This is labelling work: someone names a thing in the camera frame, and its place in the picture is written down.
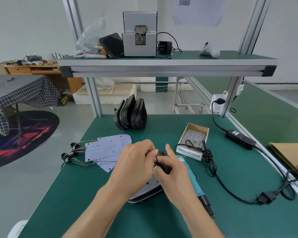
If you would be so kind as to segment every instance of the hand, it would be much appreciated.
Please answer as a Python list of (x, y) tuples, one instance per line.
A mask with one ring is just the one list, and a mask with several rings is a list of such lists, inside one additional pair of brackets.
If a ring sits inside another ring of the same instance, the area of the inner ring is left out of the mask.
[(152, 177), (157, 153), (148, 139), (126, 145), (107, 184), (127, 201)]
[(186, 204), (197, 200), (197, 196), (191, 184), (191, 180), (184, 163), (182, 163), (175, 153), (166, 145), (168, 156), (158, 156), (158, 162), (171, 166), (172, 171), (166, 174), (160, 167), (155, 166), (153, 174), (159, 180), (168, 199), (182, 213)]

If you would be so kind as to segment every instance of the wooden desk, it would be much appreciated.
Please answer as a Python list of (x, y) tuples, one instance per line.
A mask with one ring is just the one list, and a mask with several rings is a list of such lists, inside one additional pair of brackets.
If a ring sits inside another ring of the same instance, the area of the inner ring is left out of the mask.
[(64, 78), (58, 67), (58, 64), (46, 63), (43, 65), (4, 66), (7, 73), (11, 75), (43, 74), (51, 81), (57, 90), (70, 89), (72, 94), (83, 86), (82, 78)]

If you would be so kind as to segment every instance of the wooden drawer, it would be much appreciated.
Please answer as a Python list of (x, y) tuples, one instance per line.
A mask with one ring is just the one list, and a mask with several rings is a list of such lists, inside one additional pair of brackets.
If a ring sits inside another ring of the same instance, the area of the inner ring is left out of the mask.
[(29, 67), (8, 67), (10, 74), (31, 74)]

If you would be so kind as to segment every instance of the forearm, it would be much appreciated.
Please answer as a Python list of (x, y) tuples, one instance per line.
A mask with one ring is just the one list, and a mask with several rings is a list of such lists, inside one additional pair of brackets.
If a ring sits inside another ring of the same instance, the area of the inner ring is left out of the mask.
[(99, 189), (92, 203), (63, 238), (102, 238), (105, 237), (116, 215), (126, 199), (116, 195), (110, 185)]
[(193, 238), (224, 238), (198, 198), (193, 198), (179, 209)]

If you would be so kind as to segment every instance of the cardboard box of screws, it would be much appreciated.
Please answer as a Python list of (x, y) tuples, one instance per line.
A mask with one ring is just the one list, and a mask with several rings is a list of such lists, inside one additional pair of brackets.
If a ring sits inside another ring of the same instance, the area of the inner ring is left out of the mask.
[[(202, 141), (207, 142), (209, 128), (205, 128), (199, 125), (188, 123), (186, 129), (181, 136), (179, 144), (184, 144), (186, 140), (190, 140), (195, 147), (202, 147)], [(196, 160), (202, 159), (202, 153), (198, 152), (196, 149), (188, 148), (186, 146), (178, 145), (177, 152), (185, 156), (194, 158)]]

